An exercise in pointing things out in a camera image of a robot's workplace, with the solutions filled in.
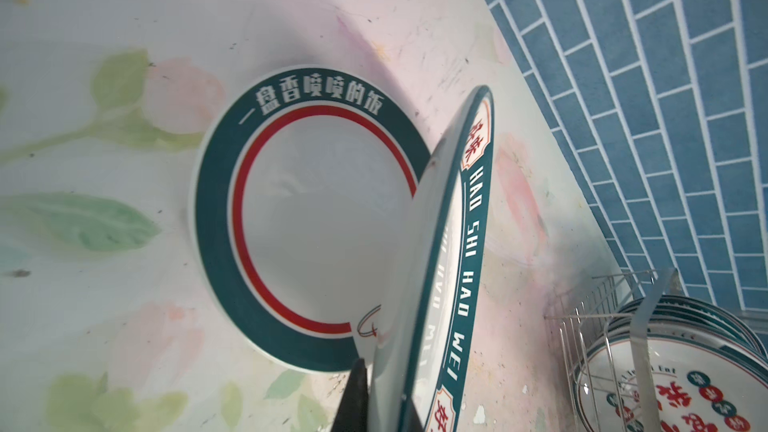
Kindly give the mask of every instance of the plate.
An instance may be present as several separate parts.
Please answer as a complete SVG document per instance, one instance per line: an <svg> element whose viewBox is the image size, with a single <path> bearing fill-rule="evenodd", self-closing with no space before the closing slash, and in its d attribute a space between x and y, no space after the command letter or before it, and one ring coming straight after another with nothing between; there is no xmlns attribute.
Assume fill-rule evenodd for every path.
<svg viewBox="0 0 768 432"><path fill-rule="evenodd" d="M443 134L403 228L382 305L371 432L453 431L464 391L482 267L493 98L476 88Z"/></svg>
<svg viewBox="0 0 768 432"><path fill-rule="evenodd" d="M635 310L640 301L632 301L621 308L622 311ZM731 313L705 302L679 296L663 295L659 304L654 310L654 314L662 312L666 315L680 315L680 313L693 314L699 320L706 321L709 326L718 328L732 334L740 340L748 343L748 346L757 351L763 357L766 357L766 351L763 344L755 336L754 332L747 327L744 322L733 316Z"/></svg>
<svg viewBox="0 0 768 432"><path fill-rule="evenodd" d="M768 420L768 368L761 362L727 346L715 348L671 335L649 334L648 347L665 432L744 432L761 430ZM596 417L600 417L602 430L622 430L622 416L629 432L640 432L644 426L637 410L629 337L610 338L610 352L620 397L613 391L608 351L604 344L597 346L588 354L591 385L581 372L586 369L577 370L574 396L578 412L590 432L598 430Z"/></svg>
<svg viewBox="0 0 768 432"><path fill-rule="evenodd" d="M206 136L190 197L213 293L259 350L310 371L372 360L382 290L428 149L357 76L280 70Z"/></svg>

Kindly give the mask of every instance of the plate in dish rack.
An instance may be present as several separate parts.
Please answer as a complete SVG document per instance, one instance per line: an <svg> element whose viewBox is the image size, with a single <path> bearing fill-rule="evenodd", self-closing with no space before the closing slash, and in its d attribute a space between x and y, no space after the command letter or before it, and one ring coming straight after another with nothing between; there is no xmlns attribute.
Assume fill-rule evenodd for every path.
<svg viewBox="0 0 768 432"><path fill-rule="evenodd" d="M740 350L710 347L687 338L649 334L648 349L664 432L765 430L768 424L768 368ZM577 410L591 432L644 430L634 362L628 336L612 337L610 352L619 381L619 396L605 346L589 355L589 376L582 364L574 385ZM597 415L592 403L597 407Z"/></svg>
<svg viewBox="0 0 768 432"><path fill-rule="evenodd" d="M191 223L226 314L291 367L370 362L429 158L406 114L359 77L299 66L248 89L204 144Z"/></svg>

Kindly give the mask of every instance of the red chinese characters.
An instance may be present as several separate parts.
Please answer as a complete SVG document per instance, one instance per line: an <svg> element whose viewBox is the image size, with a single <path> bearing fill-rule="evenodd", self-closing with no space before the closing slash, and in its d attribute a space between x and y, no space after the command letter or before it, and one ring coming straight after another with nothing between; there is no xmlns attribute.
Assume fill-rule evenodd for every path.
<svg viewBox="0 0 768 432"><path fill-rule="evenodd" d="M671 382L669 387L657 385L656 388L659 390L659 395L667 398L672 407L686 408L690 405L690 396L687 392L683 392L683 388L677 385L677 382Z"/></svg>

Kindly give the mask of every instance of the white grout line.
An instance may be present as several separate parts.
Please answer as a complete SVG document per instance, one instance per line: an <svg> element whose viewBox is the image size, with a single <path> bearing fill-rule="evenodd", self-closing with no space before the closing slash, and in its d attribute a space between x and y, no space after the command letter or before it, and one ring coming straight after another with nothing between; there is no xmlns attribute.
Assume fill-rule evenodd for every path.
<svg viewBox="0 0 768 432"><path fill-rule="evenodd" d="M521 30L520 31L520 35L523 36L523 35L527 34L528 32L531 32L533 29L535 29L536 27L540 26L543 23L544 23L544 18L543 17L539 17L531 25L529 25L529 26L525 27L523 30Z"/></svg>
<svg viewBox="0 0 768 432"><path fill-rule="evenodd" d="M661 130L651 130L650 132L643 132L641 134L637 134L636 136L632 136L632 139L642 139L643 137L648 136L655 136L656 134L661 134Z"/></svg>
<svg viewBox="0 0 768 432"><path fill-rule="evenodd" d="M661 2L648 7L646 10L643 10L635 14L634 19L635 20L642 19L646 15L651 15L652 13L656 12L658 9L663 9L669 4L672 4L672 0L662 0Z"/></svg>
<svg viewBox="0 0 768 432"><path fill-rule="evenodd" d="M736 260L734 259L734 244L730 236L730 230L728 228L728 222L725 216L725 205L723 202L723 193L720 190L720 178L717 176L717 170L715 168L714 152L712 150L712 139L710 138L710 129L706 126L706 116L704 114L704 103L701 99L701 90L699 88L699 78L696 71L696 65L694 64L694 54L691 51L689 42L690 34L688 33L688 23L686 21L685 13L683 12L683 0L673 0L674 13L677 18L677 26L680 29L680 41L683 43L683 52L685 54L685 62L688 68L688 74L690 75L691 84L693 84L694 102L696 104L696 111L699 116L699 127L704 138L704 147L706 149L706 159L710 167L710 174L712 175L712 182L715 188L715 199L717 200L717 210L720 213L720 220L723 222L723 230L726 235L726 246L728 247L728 259L730 260L731 270L736 270ZM741 295L741 283L736 276L736 291L739 295L739 306L744 307L744 297Z"/></svg>
<svg viewBox="0 0 768 432"><path fill-rule="evenodd" d="M624 206L624 203L626 203L626 197L624 196L624 191L621 190L621 187L618 186L618 181L616 180L616 174L614 173L614 169L613 169L612 165L610 164L610 162L608 160L608 154L605 151L603 143L599 139L600 135L598 135L598 131L595 128L594 118L590 117L589 109L587 108L587 105L584 102L584 98L581 95L581 91L579 90L578 87L575 86L576 80L574 78L573 72L571 71L570 64L568 64L568 61L565 59L565 54L563 53L562 44L558 40L557 34L554 33L554 28L552 27L552 22L550 21L549 16L547 15L547 11L544 8L544 3L542 2L542 0L535 0L535 2L536 2L536 5L538 6L538 8L540 9L540 11L542 12L542 18L544 18L544 25L547 27L547 32L549 32L549 35L552 38L552 42L554 44L554 48L558 52L558 56L560 58L560 61L562 62L563 68L565 69L565 73L568 76L568 80L571 82L571 84L574 84L574 91L576 93L576 98L577 98L577 100L579 102L579 105L581 106L582 113L587 117L587 124L589 125L589 129L592 132L593 137L598 138L598 146L599 146L599 149L600 149L600 155L602 156L602 158L603 158L603 160L605 162L605 165L608 168L608 172L610 173L610 177L617 184L616 191L617 191L617 193L619 195L619 198L622 201L622 206ZM590 20L588 18L588 15L586 13L586 6L584 5L583 0L577 0L577 2L579 4L579 10L581 12L581 15L584 18L584 22L585 22L585 25L587 27L587 32L589 32L589 37L590 37L590 39L592 39L592 41L597 43L597 41L595 39L596 35L594 33L594 30L592 29L591 22L590 22ZM613 98L614 98L614 103L618 104L618 100L616 100L616 95L613 95ZM649 190L648 189L648 184L647 183L644 183L644 184L645 184L646 194L648 194L648 190ZM625 213L627 213L629 219L631 220L632 229L634 230L635 236L636 237L640 237L640 231L638 230L638 226L637 226L637 224L634 223L634 220L632 219L632 216L631 216L630 212L627 210L626 206L624 206L624 211L625 211ZM640 242L640 247L643 249L643 253L646 255L646 259L650 261L650 256L648 255L648 250L646 249L645 244Z"/></svg>
<svg viewBox="0 0 768 432"><path fill-rule="evenodd" d="M733 217L733 216L754 216L755 214L759 214L759 213L760 213L759 210L745 210L743 212L726 212L725 215L727 217Z"/></svg>
<svg viewBox="0 0 768 432"><path fill-rule="evenodd" d="M705 33L703 33L701 35L697 35L696 37L691 39L690 42L691 43L698 43L698 42L701 42L702 40L709 39L710 37L713 37L713 36L715 36L717 34L720 34L721 32L725 32L726 30L730 30L730 29L733 29L733 28L734 28L734 23L733 22L729 22L728 24L721 25L721 26L719 26L717 28L714 28L714 29L710 30L709 32L705 32Z"/></svg>
<svg viewBox="0 0 768 432"><path fill-rule="evenodd" d="M611 77L613 77L613 76L617 76L617 75L619 75L620 73L624 73L624 72L627 72L629 69L634 69L635 67L639 67L640 65L641 65L641 64L640 64L640 61L638 61L638 62L632 62L632 63L631 63L631 64L629 64L628 66L623 66L623 67L621 67L620 69L616 69L616 70L614 70L614 71L613 71L613 72L611 72L609 75L610 75Z"/></svg>
<svg viewBox="0 0 768 432"><path fill-rule="evenodd" d="M512 31L517 36L518 42L520 42L520 47L522 48L523 53L525 54L525 59L531 64L532 70L533 70L533 72L534 72L534 74L536 76L536 80L538 81L539 85L542 88L542 91L544 92L544 98L547 100L547 103L552 108L552 113L554 114L555 119L558 120L558 123L562 123L562 121L560 120L560 114L557 111L557 109L554 107L554 102L552 102L552 98L549 96L549 94L547 92L547 87L544 84L544 82L542 81L542 76L541 76L541 74L539 74L538 68L536 67L535 62L533 62L533 57L531 56L531 52L528 50L528 46L523 41L523 35L521 34L520 29L518 28L517 24L514 22L514 19L512 18L512 14L510 14L510 12L509 12L509 7L507 7L507 5L504 2L504 0L499 1L499 4L502 6L502 10L504 11L504 15L507 17L507 21L509 22L509 25L512 28ZM571 141L571 137L568 134L567 130L563 130L563 136L565 137L565 141L568 143L568 146L571 147L572 150L575 150L576 148L574 147L574 145L573 145L573 143ZM574 156L576 158L576 162L579 165L579 168L581 169L581 174L584 176L584 180L586 181L587 180L587 173L585 171L586 169L584 168L584 164L581 162L581 157L580 157L579 154L574 154ZM600 212L603 214L603 217L605 218L605 221L608 224L608 228L610 229L610 233L615 238L618 237L618 235L616 234L616 231L614 230L614 226L612 226L610 224L610 222L608 221L608 220L610 220L609 217L608 217L608 214L605 211L605 207L603 206L603 203L600 200L600 197L598 196L598 194L594 190L594 187L592 187L592 185L589 184L589 181L587 181L587 186L590 188L590 192L592 192L592 195L594 196L594 199L598 203L598 207L600 208ZM624 246L621 245L621 242L619 242L619 240L616 240L616 245L619 247L619 251L623 255L624 262L626 262L627 266L629 267L629 259L627 258L626 252L624 252Z"/></svg>
<svg viewBox="0 0 768 432"><path fill-rule="evenodd" d="M678 92L683 92L684 90L688 90L688 89L690 89L692 87L693 86L691 84L687 84L685 86L677 87L677 89L672 89L672 90L668 90L667 92L662 92L660 94L657 94L656 97L658 97L659 99L663 99L666 96L672 96L672 95L674 95L674 94L676 94Z"/></svg>
<svg viewBox="0 0 768 432"><path fill-rule="evenodd" d="M763 251L768 250L768 236L766 236L766 204L763 197L762 180L760 178L760 158L757 155L757 128L755 122L755 110L752 102L752 85L750 72L747 69L746 40L744 38L744 18L741 15L741 0L730 0L730 9L734 15L734 32L736 36L736 55L739 59L739 78L741 79L741 91L744 94L744 117L746 130L750 140L752 155L752 174L755 178L757 190L757 210L760 213L760 235L762 237ZM766 275L768 275L768 256L766 256Z"/></svg>
<svg viewBox="0 0 768 432"><path fill-rule="evenodd" d="M757 67L762 67L762 66L764 66L767 63L768 63L768 57L766 57L765 59L756 60L755 62L752 62L746 68L747 69L756 69Z"/></svg>
<svg viewBox="0 0 768 432"><path fill-rule="evenodd" d="M656 87L654 85L652 77L650 76L650 68L648 66L648 59L645 56L645 50L643 48L642 41L640 40L640 32L639 32L639 29L638 29L638 23L634 19L634 17L632 16L632 8L631 8L631 5L630 5L630 1L629 0L621 0L621 3L624 5L624 13L626 14L627 22L629 23L630 33L632 35L632 41L634 43L635 49L638 51L638 57L640 59L639 60L639 62L640 62L640 70L643 72L643 77L645 78L645 81L648 84L648 92L650 94L650 100L651 100L651 103L653 104L653 107L654 107L654 113L656 114L656 120L658 121L658 123L660 125L661 139L664 141L664 147L667 149L668 154L670 155L670 164L672 166L672 172L673 172L674 178L675 178L675 185L677 187L677 193L680 195L680 197L681 197L680 201L683 203L683 209L685 211L685 217L686 217L686 220L688 222L688 227L690 228L691 233L693 233L693 231L696 230L694 228L694 221L691 218L690 209L688 208L688 202L687 202L687 200L684 199L685 193L684 193L684 190L683 190L682 181L680 180L680 171L677 170L677 164L675 163L674 158L672 157L672 154L673 154L672 153L672 145L671 145L671 142L670 142L669 135L667 134L667 130L665 128L665 121L664 121L663 115L661 114L661 107L659 105L659 100L656 97ZM656 207L656 202L655 201L650 201L650 203L654 207ZM662 232L665 234L665 236L667 236L666 235L667 231L666 231L665 228L662 228ZM704 255L701 253L701 244L699 244L698 241L694 241L694 245L696 246L696 254L699 257L699 260L702 261L703 260L702 257ZM674 251L673 251L672 247L670 246L668 236L667 236L667 247L668 247L668 249L670 251L670 254L673 257L674 264L677 267L677 259L674 258L675 257ZM709 288L709 292L710 292L710 295L712 297L712 300L715 301L716 299L714 298L714 291L712 290L712 284L710 283L709 277L707 277L706 274L705 274L704 278L705 278L705 281L706 281L706 286ZM683 283L683 287L685 288L685 283L684 283L684 280L682 280L682 278L681 278L681 281Z"/></svg>
<svg viewBox="0 0 768 432"><path fill-rule="evenodd" d="M721 162L715 162L716 166L729 166L730 164L738 164L740 162L748 162L752 160L752 157L732 158L731 160L723 160Z"/></svg>
<svg viewBox="0 0 768 432"><path fill-rule="evenodd" d="M713 116L707 116L706 120L709 121L709 120L715 120L715 119L722 119L723 117L734 116L735 114L742 113L742 112L744 112L744 108L743 107L740 108L740 109L729 110L728 112L722 112L722 113L719 113L719 114L715 114Z"/></svg>
<svg viewBox="0 0 768 432"><path fill-rule="evenodd" d="M571 95L573 92L574 92L574 90L573 90L573 89L570 89L570 90L566 90L565 92L560 92L560 93L559 93L559 94L557 94L556 96L552 96L552 100L557 100L557 99L561 99L561 98L563 98L563 97L565 97L565 96L569 96L569 95Z"/></svg>
<svg viewBox="0 0 768 432"><path fill-rule="evenodd" d="M612 109L607 112L600 112L599 114L594 114L592 116L592 120L600 119L601 117L609 116L610 114L615 114L616 111L617 111L616 109Z"/></svg>
<svg viewBox="0 0 768 432"><path fill-rule="evenodd" d="M592 43L592 39L586 39L584 42L578 44L577 46L572 46L570 49L565 51L565 55L569 56L571 53L576 52L577 50L581 50Z"/></svg>
<svg viewBox="0 0 768 432"><path fill-rule="evenodd" d="M672 174L672 169L665 170L663 172L651 172L650 174L645 174L646 177L656 177L656 176L668 176Z"/></svg>

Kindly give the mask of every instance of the metal wire rack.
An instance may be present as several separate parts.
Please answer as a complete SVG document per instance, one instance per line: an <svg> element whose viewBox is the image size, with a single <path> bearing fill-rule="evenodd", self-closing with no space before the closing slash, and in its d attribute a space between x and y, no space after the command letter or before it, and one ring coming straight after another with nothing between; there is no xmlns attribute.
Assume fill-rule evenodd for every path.
<svg viewBox="0 0 768 432"><path fill-rule="evenodd" d="M600 423L595 394L589 395L590 403L583 404L583 407L594 410L596 424L592 424L593 430L589 430L581 423L574 395L574 386L578 385L579 380L579 377L576 376L576 369L580 364L584 367L587 372L589 388L595 390L592 386L592 379L596 376L590 372L589 360L586 360L588 348L598 340L604 341L612 375L608 380L613 383L616 397L620 397L621 390L614 366L614 355L611 353L610 341L608 340L608 326L615 318L631 318L629 326L630 346L637 373L636 386L639 393L639 403L633 409L633 413L641 418L644 432L662 432L648 356L648 323L663 294L680 292L677 269L601 275L592 277L592 279L594 280L594 287L572 312L563 315L544 316L548 320L560 322L560 339L576 430L615 432L615 428ZM634 312L617 312L623 305L634 299L642 299ZM633 432L634 428L626 420L620 422L623 427L622 432Z"/></svg>

